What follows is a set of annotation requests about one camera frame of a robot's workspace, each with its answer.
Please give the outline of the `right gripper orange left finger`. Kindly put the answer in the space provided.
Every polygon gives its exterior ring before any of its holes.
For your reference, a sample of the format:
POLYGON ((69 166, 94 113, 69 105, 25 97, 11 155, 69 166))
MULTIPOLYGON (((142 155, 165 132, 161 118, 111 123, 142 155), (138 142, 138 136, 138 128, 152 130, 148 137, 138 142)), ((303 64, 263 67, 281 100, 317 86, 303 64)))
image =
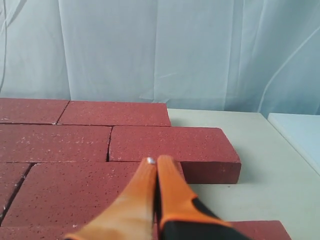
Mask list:
POLYGON ((156 161, 142 159, 114 202, 87 225, 65 235, 66 240, 151 240, 154 227, 156 161))

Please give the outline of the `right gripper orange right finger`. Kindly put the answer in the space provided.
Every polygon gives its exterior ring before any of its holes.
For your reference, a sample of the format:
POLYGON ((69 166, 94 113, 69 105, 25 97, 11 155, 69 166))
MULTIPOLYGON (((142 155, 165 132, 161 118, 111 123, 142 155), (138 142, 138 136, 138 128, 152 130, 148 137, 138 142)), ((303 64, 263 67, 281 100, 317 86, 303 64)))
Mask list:
POLYGON ((171 156, 157 159, 158 235, 160 240, 245 240, 216 216, 189 187, 171 156))

